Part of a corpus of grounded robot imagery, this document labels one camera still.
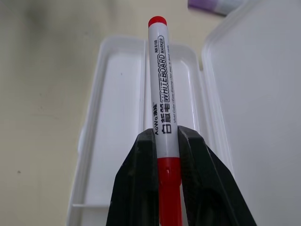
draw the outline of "whiteboard marker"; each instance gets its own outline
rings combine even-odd
[[[181,164],[174,80],[167,22],[149,21],[150,90],[159,178],[159,217],[162,226],[182,226]]]

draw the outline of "table surface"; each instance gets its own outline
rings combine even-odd
[[[187,0],[0,2],[1,225],[65,225],[99,45],[115,34],[146,39],[155,15],[199,59],[222,20]]]

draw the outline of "red cap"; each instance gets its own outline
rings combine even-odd
[[[152,19],[150,19],[149,27],[154,23],[163,23],[167,26],[166,19],[164,17],[161,17],[161,16],[154,16]]]
[[[159,158],[159,217],[162,226],[182,226],[180,158]]]

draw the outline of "red marker cap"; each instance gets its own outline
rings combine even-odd
[[[154,23],[163,23],[167,26],[166,19],[164,17],[161,17],[161,16],[154,16],[152,19],[150,19],[149,27]]]

